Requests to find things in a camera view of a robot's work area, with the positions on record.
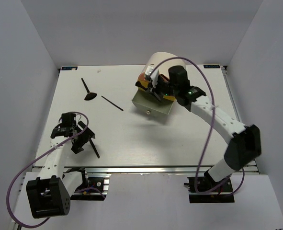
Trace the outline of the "grey-green bottom drawer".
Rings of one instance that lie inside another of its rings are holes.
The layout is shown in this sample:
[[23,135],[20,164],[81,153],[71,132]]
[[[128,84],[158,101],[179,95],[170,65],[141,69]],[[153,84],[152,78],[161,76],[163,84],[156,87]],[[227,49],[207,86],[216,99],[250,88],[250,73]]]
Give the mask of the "grey-green bottom drawer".
[[155,117],[164,117],[170,114],[174,101],[165,98],[158,101],[145,91],[137,90],[132,103],[140,112]]

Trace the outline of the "yellow drawer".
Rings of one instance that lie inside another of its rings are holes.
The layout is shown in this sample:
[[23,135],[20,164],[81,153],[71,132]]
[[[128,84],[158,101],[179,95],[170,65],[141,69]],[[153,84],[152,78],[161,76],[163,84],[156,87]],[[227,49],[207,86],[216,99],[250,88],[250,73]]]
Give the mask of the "yellow drawer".
[[173,95],[171,91],[171,86],[169,81],[165,80],[158,80],[155,87],[152,86],[152,83],[149,82],[147,84],[147,87],[143,86],[140,81],[137,81],[135,83],[135,86],[139,89],[143,89],[146,93],[153,96],[156,100],[162,101],[163,99],[169,100],[169,101],[175,101],[175,96]]

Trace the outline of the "peach top drawer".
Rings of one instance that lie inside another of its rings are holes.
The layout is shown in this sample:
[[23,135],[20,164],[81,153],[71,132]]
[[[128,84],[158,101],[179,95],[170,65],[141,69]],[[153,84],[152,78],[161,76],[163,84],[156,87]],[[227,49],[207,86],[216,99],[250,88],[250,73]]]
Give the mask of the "peach top drawer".
[[146,76],[145,76],[145,73],[141,73],[139,76],[138,76],[138,81],[142,81],[142,82],[146,82]]

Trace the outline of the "cream round drawer organizer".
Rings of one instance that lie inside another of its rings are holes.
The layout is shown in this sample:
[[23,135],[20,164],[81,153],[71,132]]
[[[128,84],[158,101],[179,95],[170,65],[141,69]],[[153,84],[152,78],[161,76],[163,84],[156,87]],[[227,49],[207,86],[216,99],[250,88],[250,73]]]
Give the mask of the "cream round drawer organizer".
[[[147,68],[147,66],[153,66],[153,68],[155,68],[160,62],[168,59],[168,58],[173,58],[176,57],[176,55],[171,54],[171,53],[167,53],[167,52],[157,52],[154,53],[150,59],[148,60],[148,62],[146,63],[146,65],[144,66],[143,70],[141,73],[145,73],[145,70]],[[162,65],[160,65],[158,67],[159,70],[159,75],[164,75],[166,76],[168,79],[170,79],[169,77],[169,68],[173,67],[173,66],[182,66],[184,69],[186,69],[186,65],[184,63],[184,61],[182,59],[173,59],[170,61],[167,61],[165,63],[163,63]],[[147,87],[147,84],[149,83],[148,81],[146,82],[142,82],[142,85]]]

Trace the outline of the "thin black eyeliner brush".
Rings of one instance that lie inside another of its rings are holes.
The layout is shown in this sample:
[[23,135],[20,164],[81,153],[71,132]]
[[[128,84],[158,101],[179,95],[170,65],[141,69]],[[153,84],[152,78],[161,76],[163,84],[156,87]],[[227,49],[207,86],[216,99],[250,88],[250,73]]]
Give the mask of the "thin black eyeliner brush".
[[106,100],[108,103],[110,103],[111,105],[113,105],[114,107],[116,107],[117,109],[119,109],[120,111],[124,111],[123,108],[119,107],[118,105],[116,105],[115,103],[113,103],[112,101],[108,100],[106,97],[102,96],[101,97]]

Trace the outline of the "black fan powder brush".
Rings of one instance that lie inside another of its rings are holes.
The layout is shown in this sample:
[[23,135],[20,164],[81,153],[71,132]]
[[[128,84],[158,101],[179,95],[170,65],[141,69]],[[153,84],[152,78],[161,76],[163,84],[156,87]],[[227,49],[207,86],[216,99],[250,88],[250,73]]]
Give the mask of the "black fan powder brush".
[[84,100],[85,100],[85,101],[90,101],[90,100],[93,100],[94,98],[96,98],[97,93],[91,92],[91,91],[89,90],[89,88],[88,88],[88,86],[87,86],[85,80],[84,80],[83,78],[81,78],[81,80],[82,80],[82,83],[83,83],[83,85],[84,85],[84,87],[85,87],[85,89],[86,89],[86,92],[87,92],[87,94],[86,94]]

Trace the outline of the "black small makeup brush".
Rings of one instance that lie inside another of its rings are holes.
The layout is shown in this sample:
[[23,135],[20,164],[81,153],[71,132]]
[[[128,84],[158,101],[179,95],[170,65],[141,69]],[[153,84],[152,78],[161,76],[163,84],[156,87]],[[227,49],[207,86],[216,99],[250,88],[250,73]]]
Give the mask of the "black small makeup brush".
[[135,86],[140,87],[140,88],[143,88],[143,89],[146,89],[146,88],[141,84],[141,82],[139,82],[139,81],[137,81],[137,82],[135,83]]

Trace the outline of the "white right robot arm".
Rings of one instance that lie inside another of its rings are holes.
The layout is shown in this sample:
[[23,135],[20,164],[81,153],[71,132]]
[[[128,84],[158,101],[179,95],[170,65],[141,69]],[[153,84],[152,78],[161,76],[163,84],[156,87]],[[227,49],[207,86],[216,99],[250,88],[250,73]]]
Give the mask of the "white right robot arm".
[[148,66],[146,91],[156,99],[164,95],[175,97],[179,105],[208,123],[227,144],[223,158],[204,174],[205,187],[215,191],[224,178],[261,155],[260,129],[256,125],[247,126],[214,106],[201,88],[190,84],[183,66],[173,66],[168,73],[166,78],[153,66]]

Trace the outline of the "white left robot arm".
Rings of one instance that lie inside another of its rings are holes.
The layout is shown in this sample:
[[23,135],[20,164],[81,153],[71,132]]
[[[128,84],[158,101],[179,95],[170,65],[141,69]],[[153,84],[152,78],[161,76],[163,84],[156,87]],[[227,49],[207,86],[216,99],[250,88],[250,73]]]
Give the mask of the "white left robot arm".
[[36,179],[27,182],[26,193],[35,219],[67,215],[71,196],[90,185],[85,168],[65,170],[68,156],[82,152],[83,146],[95,137],[76,116],[72,112],[61,115],[50,136],[51,153]]

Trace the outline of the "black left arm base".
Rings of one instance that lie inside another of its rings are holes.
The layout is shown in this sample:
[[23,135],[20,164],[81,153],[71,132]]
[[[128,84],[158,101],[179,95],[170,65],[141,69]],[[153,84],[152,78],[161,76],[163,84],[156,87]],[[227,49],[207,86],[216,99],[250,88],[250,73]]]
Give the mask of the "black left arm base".
[[89,177],[84,167],[75,167],[63,172],[62,182],[70,200],[103,201],[103,177]]

